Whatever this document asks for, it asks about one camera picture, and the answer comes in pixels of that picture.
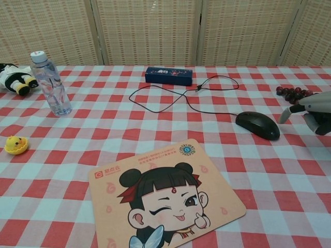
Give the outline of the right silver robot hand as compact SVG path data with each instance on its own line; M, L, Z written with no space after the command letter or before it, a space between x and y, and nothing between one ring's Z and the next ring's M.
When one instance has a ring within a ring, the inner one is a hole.
M330 91L300 99L297 104L286 108L277 122L283 124L291 114L299 112L306 112L304 120L315 134L326 135L330 133Z

